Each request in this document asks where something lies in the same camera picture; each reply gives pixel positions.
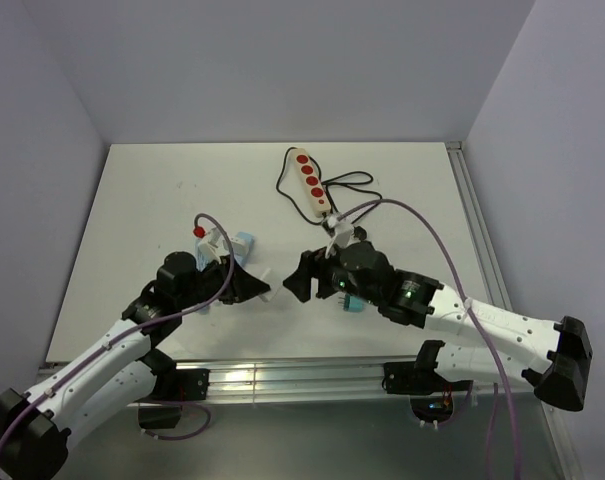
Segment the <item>small white plug adapter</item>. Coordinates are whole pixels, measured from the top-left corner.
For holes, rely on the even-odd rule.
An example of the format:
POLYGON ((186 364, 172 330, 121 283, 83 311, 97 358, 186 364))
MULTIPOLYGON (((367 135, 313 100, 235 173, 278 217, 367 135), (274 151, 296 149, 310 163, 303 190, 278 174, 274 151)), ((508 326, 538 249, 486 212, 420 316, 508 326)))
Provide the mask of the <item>small white plug adapter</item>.
POLYGON ((231 246, 236 257, 246 258, 253 246, 253 236, 246 232, 238 232, 231 238, 231 246))

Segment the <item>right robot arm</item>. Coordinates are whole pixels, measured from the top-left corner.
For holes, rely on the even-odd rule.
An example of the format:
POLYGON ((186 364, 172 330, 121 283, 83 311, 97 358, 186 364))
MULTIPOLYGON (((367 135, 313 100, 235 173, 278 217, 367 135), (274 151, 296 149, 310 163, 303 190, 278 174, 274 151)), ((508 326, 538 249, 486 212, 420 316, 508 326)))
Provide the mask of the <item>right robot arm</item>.
POLYGON ((565 411, 585 405, 593 349, 583 321, 526 317, 463 297, 436 279, 393 267, 368 241, 302 253, 283 285, 301 302, 338 292, 393 323, 434 333, 414 364, 417 383, 508 381, 565 411))

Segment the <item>light blue power strip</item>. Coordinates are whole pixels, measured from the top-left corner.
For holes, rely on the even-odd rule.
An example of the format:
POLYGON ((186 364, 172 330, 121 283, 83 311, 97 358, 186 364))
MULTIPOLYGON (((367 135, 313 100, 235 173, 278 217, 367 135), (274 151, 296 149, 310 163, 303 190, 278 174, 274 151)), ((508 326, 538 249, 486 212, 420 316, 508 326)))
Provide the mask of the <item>light blue power strip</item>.
POLYGON ((255 237, 247 232, 238 232, 230 240, 236 263, 241 267, 245 267, 251 255, 255 237))

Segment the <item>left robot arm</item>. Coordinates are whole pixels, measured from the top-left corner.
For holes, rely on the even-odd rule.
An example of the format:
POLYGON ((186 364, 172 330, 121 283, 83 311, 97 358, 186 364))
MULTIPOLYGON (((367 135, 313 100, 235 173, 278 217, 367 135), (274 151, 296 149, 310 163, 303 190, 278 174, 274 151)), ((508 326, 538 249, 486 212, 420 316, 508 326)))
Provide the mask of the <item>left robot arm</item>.
POLYGON ((270 290, 231 255, 203 270, 187 252, 168 255, 155 279, 94 345, 28 390, 0 395, 0 478, 51 479, 73 445, 129 404, 177 400, 176 363, 159 344, 192 312, 270 290))

